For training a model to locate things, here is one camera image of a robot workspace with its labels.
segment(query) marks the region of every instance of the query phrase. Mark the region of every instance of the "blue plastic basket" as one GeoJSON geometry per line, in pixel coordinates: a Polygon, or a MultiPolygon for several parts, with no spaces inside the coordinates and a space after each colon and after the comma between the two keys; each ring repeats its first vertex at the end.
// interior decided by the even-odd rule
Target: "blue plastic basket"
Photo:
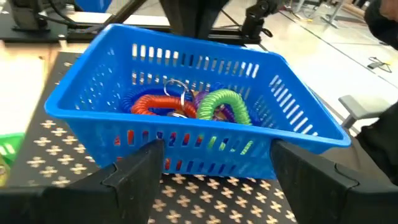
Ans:
{"type": "Polygon", "coordinates": [[[85,12],[105,12],[112,0],[76,0],[85,12]]]}
{"type": "Polygon", "coordinates": [[[108,26],[97,36],[45,109],[69,124],[101,167],[162,136],[170,160],[164,172],[269,179],[275,177],[269,158],[273,139],[316,154],[350,145],[348,135],[280,55],[123,25],[108,26]],[[258,111],[261,127],[121,112],[120,99],[128,89],[163,85],[171,78],[194,90],[221,82],[258,111]],[[129,142],[131,131],[134,140],[129,142]],[[186,134],[190,137],[184,144],[186,134]],[[120,145],[115,144],[118,136],[120,145]],[[249,141],[252,146],[242,154],[249,141]]]}

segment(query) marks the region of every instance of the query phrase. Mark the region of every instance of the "orange coiled keychain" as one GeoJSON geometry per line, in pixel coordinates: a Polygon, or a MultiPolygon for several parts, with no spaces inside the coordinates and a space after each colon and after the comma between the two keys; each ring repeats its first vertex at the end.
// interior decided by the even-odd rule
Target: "orange coiled keychain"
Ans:
{"type": "Polygon", "coordinates": [[[185,101],[182,105],[181,99],[174,96],[144,95],[131,107],[131,113],[156,115],[149,111],[149,108],[173,108],[183,111],[189,118],[197,117],[197,111],[192,102],[185,101]]]}

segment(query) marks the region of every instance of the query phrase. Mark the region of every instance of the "blue coiled keychain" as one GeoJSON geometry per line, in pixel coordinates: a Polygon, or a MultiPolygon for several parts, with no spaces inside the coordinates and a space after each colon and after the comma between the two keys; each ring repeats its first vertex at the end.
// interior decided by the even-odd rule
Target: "blue coiled keychain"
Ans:
{"type": "MultiPolygon", "coordinates": [[[[170,96],[181,96],[184,88],[180,86],[168,86],[167,92],[170,96]]],[[[145,86],[134,86],[132,87],[122,98],[120,107],[123,112],[130,113],[130,109],[133,104],[144,95],[164,95],[164,87],[162,85],[145,85],[145,86]]],[[[184,99],[192,101],[193,96],[190,93],[185,94],[184,99]]],[[[172,112],[174,109],[163,109],[163,108],[150,108],[151,112],[158,115],[166,115],[172,112]]]]}

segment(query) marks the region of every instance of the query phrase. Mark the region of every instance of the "green object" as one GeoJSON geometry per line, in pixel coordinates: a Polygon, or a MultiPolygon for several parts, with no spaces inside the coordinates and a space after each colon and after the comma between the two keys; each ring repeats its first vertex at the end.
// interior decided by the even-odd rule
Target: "green object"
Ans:
{"type": "MultiPolygon", "coordinates": [[[[227,89],[216,90],[205,96],[205,98],[200,103],[199,109],[197,111],[197,118],[211,120],[213,118],[214,110],[222,104],[231,105],[234,112],[235,120],[238,124],[252,125],[248,109],[246,108],[242,97],[235,91],[227,89]]],[[[212,148],[216,140],[217,137],[213,136],[210,139],[207,148],[212,148]]],[[[252,144],[253,142],[249,141],[242,150],[241,155],[245,155],[252,144]]],[[[222,151],[224,150],[224,148],[225,143],[222,142],[220,144],[219,150],[222,151]]]]}
{"type": "Polygon", "coordinates": [[[6,181],[10,174],[10,168],[6,162],[0,157],[0,187],[6,184],[6,181]]]}
{"type": "Polygon", "coordinates": [[[0,135],[0,156],[9,167],[15,161],[24,133],[0,135]]]}

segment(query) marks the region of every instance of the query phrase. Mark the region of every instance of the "metal key ring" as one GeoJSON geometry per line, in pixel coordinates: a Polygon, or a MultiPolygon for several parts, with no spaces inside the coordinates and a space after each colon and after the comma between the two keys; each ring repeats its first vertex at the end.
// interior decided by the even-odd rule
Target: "metal key ring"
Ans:
{"type": "Polygon", "coordinates": [[[181,107],[182,107],[182,109],[184,109],[184,99],[185,99],[185,93],[186,92],[190,92],[191,94],[192,94],[192,98],[193,98],[193,100],[195,99],[195,96],[193,95],[193,92],[192,92],[192,90],[190,90],[187,86],[186,86],[186,84],[184,84],[183,82],[181,82],[180,80],[175,80],[175,79],[170,79],[170,80],[168,80],[167,82],[165,82],[164,83],[164,87],[163,87],[163,91],[164,91],[164,94],[166,94],[167,96],[170,96],[168,93],[167,93],[167,90],[166,90],[166,88],[167,88],[167,84],[169,84],[170,82],[176,82],[176,83],[178,83],[178,84],[180,84],[181,86],[183,86],[184,87],[184,91],[182,92],[182,94],[181,94],[181,107]]]}
{"type": "Polygon", "coordinates": [[[167,113],[167,116],[175,117],[175,118],[187,118],[186,116],[174,112],[167,113]]]}

